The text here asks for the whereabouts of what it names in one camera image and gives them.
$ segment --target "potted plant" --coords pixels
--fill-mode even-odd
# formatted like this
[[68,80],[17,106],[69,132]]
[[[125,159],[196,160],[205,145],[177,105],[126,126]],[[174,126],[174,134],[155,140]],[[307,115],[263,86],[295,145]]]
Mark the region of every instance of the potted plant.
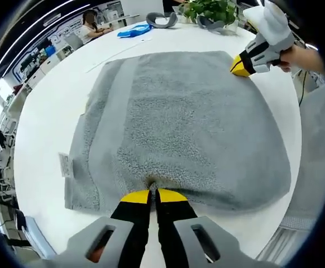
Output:
[[180,12],[193,23],[199,15],[216,22],[223,21],[225,25],[234,23],[235,6],[229,4],[230,0],[194,0],[186,1],[179,6]]

